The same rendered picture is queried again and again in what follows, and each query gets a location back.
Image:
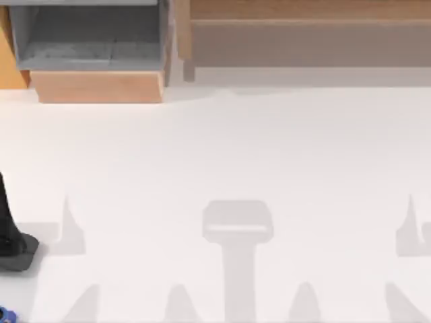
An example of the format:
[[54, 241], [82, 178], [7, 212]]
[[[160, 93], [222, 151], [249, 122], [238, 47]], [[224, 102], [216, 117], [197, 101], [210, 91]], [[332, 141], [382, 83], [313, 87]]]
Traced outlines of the wooden open shelf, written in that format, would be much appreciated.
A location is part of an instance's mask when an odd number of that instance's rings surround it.
[[431, 67], [431, 0], [173, 3], [186, 81], [198, 67]]

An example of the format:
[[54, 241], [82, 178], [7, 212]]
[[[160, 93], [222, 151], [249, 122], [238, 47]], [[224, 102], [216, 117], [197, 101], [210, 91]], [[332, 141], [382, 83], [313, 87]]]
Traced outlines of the blue round object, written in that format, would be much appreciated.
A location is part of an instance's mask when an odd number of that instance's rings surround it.
[[0, 323], [16, 323], [17, 315], [14, 311], [0, 306]]

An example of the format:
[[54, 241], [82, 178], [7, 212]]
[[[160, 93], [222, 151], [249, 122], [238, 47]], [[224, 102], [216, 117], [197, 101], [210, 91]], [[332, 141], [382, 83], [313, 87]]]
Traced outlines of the pale wooden drawer front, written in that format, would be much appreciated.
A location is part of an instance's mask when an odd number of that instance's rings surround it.
[[31, 71], [45, 104], [154, 104], [162, 102], [163, 71]]

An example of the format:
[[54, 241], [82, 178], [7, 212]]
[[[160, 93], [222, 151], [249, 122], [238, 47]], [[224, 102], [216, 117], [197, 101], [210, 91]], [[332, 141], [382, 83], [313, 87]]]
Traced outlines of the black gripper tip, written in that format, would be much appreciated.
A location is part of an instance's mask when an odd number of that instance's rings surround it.
[[0, 270], [23, 272], [30, 268], [40, 242], [21, 232], [13, 220], [3, 174], [0, 172]]

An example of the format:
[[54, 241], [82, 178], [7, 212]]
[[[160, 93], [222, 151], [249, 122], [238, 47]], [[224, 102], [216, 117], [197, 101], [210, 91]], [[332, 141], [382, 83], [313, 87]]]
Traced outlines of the wooden cupboard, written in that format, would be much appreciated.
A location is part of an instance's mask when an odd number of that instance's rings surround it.
[[0, 89], [27, 89], [29, 84], [29, 71], [16, 65], [9, 10], [0, 5]]

